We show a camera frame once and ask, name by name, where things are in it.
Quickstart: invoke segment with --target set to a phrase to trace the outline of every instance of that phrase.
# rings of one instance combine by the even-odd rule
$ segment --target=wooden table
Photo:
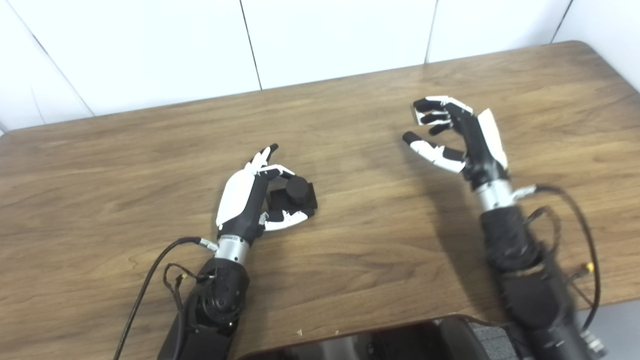
[[[589,217],[603,303],[640,297],[640,95],[572,42],[4,135],[1,357],[111,358],[153,260],[179,236],[214,238],[226,180],[273,142],[271,162],[314,182],[319,211],[253,246],[232,358],[451,313],[502,321],[468,184],[401,140],[426,135],[410,108],[425,95],[490,107],[515,186],[562,186]],[[564,220],[566,271],[587,261],[568,208],[524,202],[537,204]],[[198,270],[209,256],[168,259]],[[156,276],[122,359],[154,359],[174,314]]]

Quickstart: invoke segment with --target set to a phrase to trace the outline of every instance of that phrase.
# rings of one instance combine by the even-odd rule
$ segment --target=black cable
[[[536,193],[537,192],[548,192],[554,193],[560,198],[562,198],[571,208],[573,214],[578,219],[580,223],[580,227],[582,228],[582,232],[587,240],[587,246],[589,247],[589,254],[591,256],[591,262],[593,264],[593,282],[594,282],[594,294],[593,294],[593,305],[591,306],[591,311],[584,321],[584,325],[582,326],[582,330],[585,331],[589,329],[593,318],[596,316],[596,312],[600,307],[600,295],[602,292],[602,285],[600,284],[600,264],[598,264],[598,253],[596,252],[595,240],[593,239],[593,235],[591,234],[591,229],[589,228],[589,224],[587,223],[587,219],[582,214],[582,210],[575,202],[575,200],[569,196],[564,190],[557,188],[555,186],[549,185],[536,185]]]
[[[169,281],[167,281],[167,273],[171,267],[180,268],[184,271],[185,274],[180,274],[175,278],[175,287],[172,287]],[[162,281],[164,286],[169,289],[171,295],[173,295],[173,301],[175,301],[175,307],[178,310],[178,333],[176,335],[175,341],[175,349],[173,353],[173,360],[178,360],[180,357],[180,350],[182,348],[182,342],[184,341],[184,331],[186,329],[186,314],[184,313],[184,306],[182,305],[182,299],[180,297],[180,285],[182,284],[182,280],[184,280],[184,276],[188,275],[196,280],[203,278],[200,275],[195,275],[193,272],[189,271],[189,269],[185,268],[180,264],[168,263],[164,267],[164,274],[162,276]]]
[[[551,254],[555,257],[557,255],[558,248],[560,247],[560,238],[561,238],[561,225],[560,225],[560,217],[557,213],[548,206],[542,206],[538,209],[535,209],[529,217],[525,219],[525,224],[527,226],[531,225],[536,219],[538,219],[542,214],[545,214],[554,227],[554,242],[551,247]]]
[[[124,343],[125,341],[127,341],[127,336],[129,335],[129,330],[131,330],[131,324],[133,323],[133,319],[136,317],[136,313],[138,312],[138,308],[140,307],[142,298],[145,296],[145,292],[149,287],[149,282],[151,281],[151,277],[153,276],[154,272],[156,272],[156,268],[158,268],[158,265],[160,265],[160,261],[162,261],[162,259],[167,255],[167,253],[169,253],[169,251],[171,251],[174,247],[185,244],[185,243],[199,244],[200,238],[194,238],[194,237],[180,238],[174,241],[160,253],[157,259],[154,261],[153,265],[151,265],[151,268],[147,273],[147,277],[145,278],[144,282],[142,283],[142,287],[140,288],[140,293],[138,294],[138,298],[136,298],[136,301],[133,303],[133,308],[131,309],[131,313],[129,314],[127,323],[125,324],[124,330],[122,331],[122,336],[120,337],[120,341],[118,342],[118,347],[116,348],[116,353],[113,356],[113,360],[118,360],[120,358],[120,354],[122,353],[122,349],[124,348]]]
[[[575,282],[572,279],[568,279],[567,282],[569,283],[569,285],[571,285],[571,287],[575,290],[575,292],[578,293],[578,295],[580,295],[580,297],[587,304],[589,304],[589,306],[593,307],[593,301],[591,301],[591,299],[589,299],[589,297],[585,295],[582,290],[580,290],[580,288],[575,284]]]

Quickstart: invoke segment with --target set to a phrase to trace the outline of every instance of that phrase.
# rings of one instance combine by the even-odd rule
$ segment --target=white tile
[[[438,0],[432,63],[549,44],[570,0]]]
[[[10,2],[97,115],[259,90],[238,1]]]
[[[640,91],[640,1],[575,0],[555,42],[589,44]]]
[[[6,129],[92,115],[5,0],[0,49],[0,122]]]
[[[263,88],[424,63],[435,0],[244,0]]]

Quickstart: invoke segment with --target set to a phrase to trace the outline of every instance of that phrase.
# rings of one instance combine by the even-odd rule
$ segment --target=robotic arm
[[[529,342],[537,359],[590,360],[603,355],[602,344],[587,331],[580,333],[574,305],[554,254],[526,226],[516,201],[538,191],[511,189],[507,157],[489,109],[473,109],[447,96],[415,101],[418,125],[433,126],[437,135],[453,129],[466,151],[438,146],[407,132],[403,140],[432,164],[462,173],[482,206],[486,257],[509,317]]]
[[[158,360],[224,360],[244,309],[249,277],[247,253],[264,231],[285,229],[314,215],[313,187],[281,165],[268,165],[277,144],[258,152],[227,181],[216,225],[218,247],[196,278],[184,303],[184,314],[173,322]],[[270,180],[288,180],[289,203],[271,194],[271,209],[262,211]]]

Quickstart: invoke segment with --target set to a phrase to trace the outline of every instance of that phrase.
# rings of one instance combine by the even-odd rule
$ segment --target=black cylindrical object
[[[285,187],[287,200],[291,204],[303,206],[309,201],[309,183],[304,177],[294,176],[289,179]]]

